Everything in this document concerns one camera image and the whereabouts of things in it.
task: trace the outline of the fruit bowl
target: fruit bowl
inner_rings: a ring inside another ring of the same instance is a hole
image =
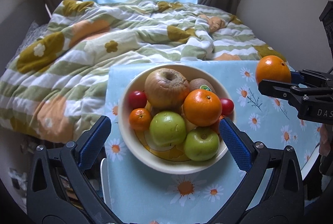
[[[180,72],[187,80],[202,78],[207,80],[214,88],[219,98],[229,98],[231,96],[225,87],[209,73],[183,64],[162,64],[150,68],[137,75],[131,83],[125,88],[124,94],[119,101],[118,109],[118,124],[120,133],[124,142],[132,154],[147,166],[169,174],[190,174],[202,171],[220,160],[227,152],[224,141],[220,141],[218,152],[215,156],[206,161],[189,160],[182,151],[179,145],[170,147],[156,146],[150,137],[149,131],[138,132],[134,131],[129,125],[129,115],[133,110],[128,102],[128,96],[132,91],[143,91],[144,83],[148,75],[160,68],[169,68]],[[236,111],[229,116],[236,124]]]

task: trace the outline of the human hand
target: human hand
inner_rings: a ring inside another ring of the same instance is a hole
[[[328,131],[326,127],[332,127],[332,131]],[[333,126],[322,124],[319,133],[320,133],[319,154],[327,156],[331,151]]]

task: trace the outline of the pillow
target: pillow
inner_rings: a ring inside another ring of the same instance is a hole
[[[20,44],[20,46],[17,48],[15,55],[12,57],[12,59],[7,63],[5,69],[9,67],[11,62],[29,45],[34,43],[34,41],[42,36],[47,31],[47,24],[39,26],[35,21],[31,23],[27,34],[24,37],[24,40]]]

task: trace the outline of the red tomato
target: red tomato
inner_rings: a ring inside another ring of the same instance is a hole
[[[128,103],[133,109],[144,108],[147,104],[147,97],[142,91],[132,91],[128,96]]]
[[[223,116],[229,116],[234,110],[234,102],[228,98],[220,99],[222,104],[222,114]]]

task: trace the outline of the tablecloth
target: tablecloth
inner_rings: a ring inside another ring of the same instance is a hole
[[[253,141],[269,148],[292,145],[301,168],[319,143],[320,124],[297,118],[287,101],[259,93],[254,73],[257,61],[187,61],[217,78],[235,103],[237,127]],[[243,179],[227,152],[210,168],[190,175],[155,171],[137,160],[126,148],[117,124],[118,100],[129,82],[156,64],[113,66],[110,68],[105,115],[112,120],[112,131],[105,143],[111,209],[125,223],[160,224],[206,223],[228,200]],[[258,204],[271,170],[250,207]]]

